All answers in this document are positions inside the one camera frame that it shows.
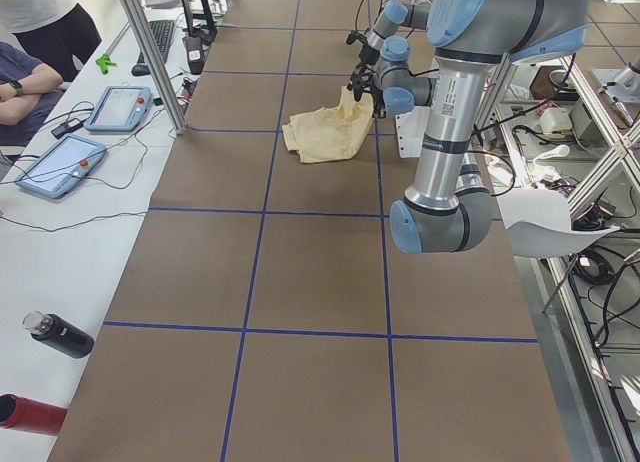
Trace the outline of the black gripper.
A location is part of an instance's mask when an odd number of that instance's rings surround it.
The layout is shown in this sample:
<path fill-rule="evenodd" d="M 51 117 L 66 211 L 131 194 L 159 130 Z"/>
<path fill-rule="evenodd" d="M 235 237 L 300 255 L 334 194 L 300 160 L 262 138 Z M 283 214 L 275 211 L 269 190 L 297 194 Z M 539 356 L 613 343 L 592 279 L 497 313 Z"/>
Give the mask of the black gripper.
<path fill-rule="evenodd" d="M 356 41 L 362 44 L 358 54 L 361 65 L 375 65 L 379 59 L 379 51 L 370 46 L 367 37 L 357 30 L 351 30 L 346 38 L 347 45 L 353 45 Z"/>
<path fill-rule="evenodd" d="M 369 94 L 373 99 L 373 116 L 375 118 L 386 117 L 382 91 L 375 83 L 375 72 L 368 65 L 358 64 L 355 67 L 349 78 L 347 89 L 353 93 L 356 102 L 359 102 L 365 94 Z"/>

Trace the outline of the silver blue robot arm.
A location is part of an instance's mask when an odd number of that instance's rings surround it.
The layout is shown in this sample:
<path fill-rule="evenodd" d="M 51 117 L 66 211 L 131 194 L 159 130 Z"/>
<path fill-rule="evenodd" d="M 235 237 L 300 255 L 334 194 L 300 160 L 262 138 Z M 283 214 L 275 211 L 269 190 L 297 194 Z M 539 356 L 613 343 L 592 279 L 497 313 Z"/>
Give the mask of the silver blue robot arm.
<path fill-rule="evenodd" d="M 584 44 L 589 0 L 384 0 L 361 39 L 350 88 L 387 112 L 429 110 L 413 183 L 390 210 L 405 253 L 459 252 L 492 213 L 468 147 L 486 78 L 502 61 L 541 62 Z"/>
<path fill-rule="evenodd" d="M 366 32 L 354 28 L 346 39 L 347 45 L 362 44 L 358 68 L 373 67 L 380 56 L 383 43 L 396 34 L 399 27 L 425 30 L 433 0 L 380 0 L 382 5 L 375 22 Z"/>

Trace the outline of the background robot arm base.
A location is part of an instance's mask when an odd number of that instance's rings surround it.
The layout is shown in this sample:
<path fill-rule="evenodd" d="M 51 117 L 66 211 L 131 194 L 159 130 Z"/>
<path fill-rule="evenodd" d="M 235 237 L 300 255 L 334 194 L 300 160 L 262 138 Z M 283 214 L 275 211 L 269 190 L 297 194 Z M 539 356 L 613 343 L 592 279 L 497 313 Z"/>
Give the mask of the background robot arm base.
<path fill-rule="evenodd" d="M 592 69 L 591 73 L 599 84 L 599 93 L 614 109 L 628 116 L 626 105 L 639 103 L 639 55 L 622 69 Z"/>

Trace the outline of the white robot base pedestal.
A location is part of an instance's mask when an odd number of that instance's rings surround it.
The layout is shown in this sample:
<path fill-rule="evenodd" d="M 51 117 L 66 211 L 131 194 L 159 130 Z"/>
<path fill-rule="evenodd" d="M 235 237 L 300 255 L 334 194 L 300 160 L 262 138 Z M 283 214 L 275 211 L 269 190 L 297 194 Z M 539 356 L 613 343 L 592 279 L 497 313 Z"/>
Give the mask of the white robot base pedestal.
<path fill-rule="evenodd" d="M 429 107 L 418 106 L 409 113 L 394 117 L 398 152 L 401 158 L 420 156 L 429 114 Z"/>

